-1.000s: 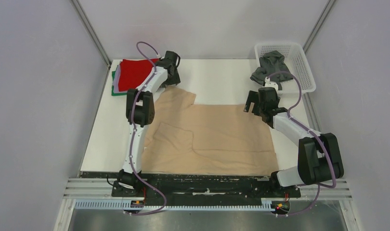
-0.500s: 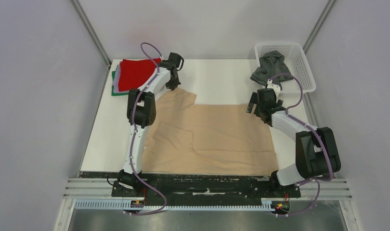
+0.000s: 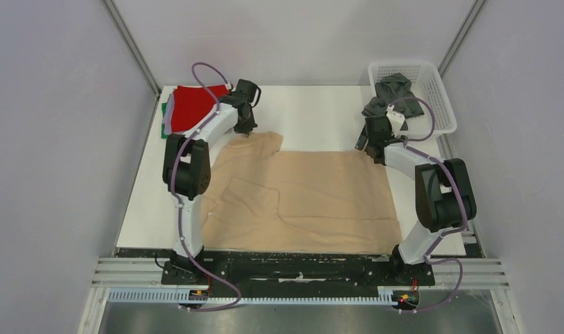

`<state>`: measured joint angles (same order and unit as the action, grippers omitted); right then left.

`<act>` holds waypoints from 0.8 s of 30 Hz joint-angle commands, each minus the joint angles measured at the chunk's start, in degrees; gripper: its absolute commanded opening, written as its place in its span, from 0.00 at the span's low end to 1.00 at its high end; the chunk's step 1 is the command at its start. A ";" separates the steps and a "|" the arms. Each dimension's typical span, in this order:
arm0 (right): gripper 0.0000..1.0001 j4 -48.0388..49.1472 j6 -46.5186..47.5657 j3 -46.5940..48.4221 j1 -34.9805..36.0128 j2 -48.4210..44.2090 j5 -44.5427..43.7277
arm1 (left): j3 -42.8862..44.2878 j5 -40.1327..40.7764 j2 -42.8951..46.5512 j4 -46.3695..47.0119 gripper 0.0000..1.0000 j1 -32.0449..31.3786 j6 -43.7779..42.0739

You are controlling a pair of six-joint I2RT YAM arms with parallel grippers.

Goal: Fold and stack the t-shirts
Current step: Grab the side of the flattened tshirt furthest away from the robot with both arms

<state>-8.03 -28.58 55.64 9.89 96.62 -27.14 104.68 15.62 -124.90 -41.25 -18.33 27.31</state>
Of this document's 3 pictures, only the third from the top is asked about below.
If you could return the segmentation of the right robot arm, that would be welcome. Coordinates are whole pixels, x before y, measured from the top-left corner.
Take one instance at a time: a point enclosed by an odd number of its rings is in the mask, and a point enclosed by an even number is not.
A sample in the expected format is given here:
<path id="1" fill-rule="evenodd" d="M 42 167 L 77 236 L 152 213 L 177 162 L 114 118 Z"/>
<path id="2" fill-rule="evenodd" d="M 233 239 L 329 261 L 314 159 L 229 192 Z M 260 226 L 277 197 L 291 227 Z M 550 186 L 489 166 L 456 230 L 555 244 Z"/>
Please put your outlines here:
<path id="1" fill-rule="evenodd" d="M 431 254 L 445 237 L 467 227 L 477 206 L 465 162 L 413 148 L 397 136 L 395 124 L 389 116 L 367 116 L 355 148 L 415 182 L 417 222 L 389 258 L 391 279 L 406 284 L 429 266 Z"/>

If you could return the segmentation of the beige t shirt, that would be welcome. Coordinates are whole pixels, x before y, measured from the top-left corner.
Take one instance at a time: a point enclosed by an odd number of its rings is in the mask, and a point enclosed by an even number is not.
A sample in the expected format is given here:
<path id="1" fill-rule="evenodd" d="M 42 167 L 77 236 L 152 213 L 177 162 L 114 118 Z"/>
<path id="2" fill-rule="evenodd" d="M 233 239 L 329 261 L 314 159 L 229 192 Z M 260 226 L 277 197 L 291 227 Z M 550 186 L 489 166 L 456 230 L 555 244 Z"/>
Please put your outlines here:
<path id="1" fill-rule="evenodd" d="M 212 166 L 206 248 L 388 254 L 402 233 L 386 169 L 360 151 L 284 151 L 273 132 L 239 135 Z"/>

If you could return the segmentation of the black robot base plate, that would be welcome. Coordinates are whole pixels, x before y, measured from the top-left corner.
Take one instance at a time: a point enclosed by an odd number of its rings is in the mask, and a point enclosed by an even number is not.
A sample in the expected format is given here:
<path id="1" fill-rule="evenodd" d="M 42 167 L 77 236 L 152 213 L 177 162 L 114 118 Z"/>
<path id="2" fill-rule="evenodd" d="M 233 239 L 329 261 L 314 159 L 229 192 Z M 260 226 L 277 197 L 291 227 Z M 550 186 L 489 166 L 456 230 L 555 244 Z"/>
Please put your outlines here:
<path id="1" fill-rule="evenodd" d="M 163 271 L 167 288 L 190 289 L 196 296 L 258 297 L 357 297 L 375 296 L 393 288 L 416 292 L 418 284 L 433 285 L 432 267 L 448 261 L 459 266 L 455 287 L 463 278 L 460 260 L 437 258 L 422 272 L 396 276 L 390 256 L 313 253 L 252 253 L 203 251 L 202 266 L 191 273 L 169 265 L 172 251 L 152 248 L 121 248 L 117 257 L 152 258 Z"/>

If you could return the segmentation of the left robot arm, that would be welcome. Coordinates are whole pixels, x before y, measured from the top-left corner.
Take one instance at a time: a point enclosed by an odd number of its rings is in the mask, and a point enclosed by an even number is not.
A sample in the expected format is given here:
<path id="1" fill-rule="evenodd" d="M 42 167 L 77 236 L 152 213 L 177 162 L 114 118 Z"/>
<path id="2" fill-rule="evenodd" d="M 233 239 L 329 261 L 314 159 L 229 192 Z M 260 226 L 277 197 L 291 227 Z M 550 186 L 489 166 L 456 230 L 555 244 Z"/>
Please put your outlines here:
<path id="1" fill-rule="evenodd" d="M 190 130 L 166 140 L 162 178 L 172 195 L 178 229 L 169 265 L 192 284 L 205 276 L 205 264 L 198 256 L 203 251 L 202 198 L 211 180 L 210 148 L 230 130 L 250 134 L 257 127 L 253 108 L 260 101 L 261 88 L 245 79 L 226 87 L 222 97 L 203 89 L 213 102 L 207 115 Z"/>

